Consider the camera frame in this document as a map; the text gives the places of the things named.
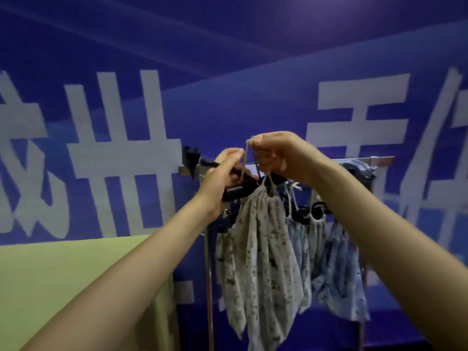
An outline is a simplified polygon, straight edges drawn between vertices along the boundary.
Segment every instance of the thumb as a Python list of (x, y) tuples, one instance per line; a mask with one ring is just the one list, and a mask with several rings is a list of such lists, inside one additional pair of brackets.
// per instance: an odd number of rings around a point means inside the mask
[(228, 175), (243, 155), (244, 149), (238, 149), (236, 152), (229, 154), (221, 165), (216, 168), (216, 171), (220, 172), (221, 175)]
[(276, 149), (286, 144), (287, 132), (271, 132), (255, 135), (252, 139), (252, 146), (256, 149)]

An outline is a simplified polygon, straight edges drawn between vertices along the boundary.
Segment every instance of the person's right arm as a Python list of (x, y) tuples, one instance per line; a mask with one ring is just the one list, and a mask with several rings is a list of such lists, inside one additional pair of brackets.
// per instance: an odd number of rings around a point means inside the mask
[(262, 171), (297, 180), (320, 194), (433, 346), (468, 350), (468, 269), (458, 259), (297, 135), (260, 134), (252, 145)]

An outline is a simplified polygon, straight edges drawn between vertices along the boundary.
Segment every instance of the backdrop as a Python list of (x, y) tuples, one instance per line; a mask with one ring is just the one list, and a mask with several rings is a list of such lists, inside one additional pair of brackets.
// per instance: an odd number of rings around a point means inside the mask
[[(467, 262), (467, 0), (0, 0), (0, 24), (0, 244), (149, 233), (197, 188), (182, 144), (291, 130), (395, 156), (375, 193)], [(182, 348), (205, 350), (201, 238), (174, 279)], [(367, 343), (418, 340), (370, 284)], [(217, 347), (245, 348), (214, 288)], [(280, 349), (356, 335), (312, 308)]]

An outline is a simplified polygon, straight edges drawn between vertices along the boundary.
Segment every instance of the person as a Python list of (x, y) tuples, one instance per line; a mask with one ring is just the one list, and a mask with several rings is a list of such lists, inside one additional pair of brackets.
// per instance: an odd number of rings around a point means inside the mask
[[(468, 349), (468, 270), (401, 218), (351, 174), (291, 132), (252, 141), (261, 171), (316, 190), (406, 314), (435, 347)], [(226, 149), (197, 194), (58, 312), (23, 351), (114, 350), (167, 281), (202, 229), (223, 209), (243, 150)]]

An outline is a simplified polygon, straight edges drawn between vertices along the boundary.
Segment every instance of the hand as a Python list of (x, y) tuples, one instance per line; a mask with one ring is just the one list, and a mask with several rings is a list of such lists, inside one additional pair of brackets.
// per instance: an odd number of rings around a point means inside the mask
[(244, 150), (241, 148), (229, 148), (223, 150), (215, 159), (216, 162), (221, 163), (217, 168), (209, 169), (203, 179), (195, 199), (200, 201), (207, 207), (210, 214), (211, 221), (216, 219), (219, 214), (228, 206), (228, 204), (221, 201), (224, 189), (236, 184), (240, 177), (232, 175), (231, 170), (233, 167), (242, 169), (239, 160), (242, 158)]
[(330, 160), (312, 144), (288, 131), (256, 135), (251, 145), (261, 171), (274, 172), (309, 186), (320, 165)]

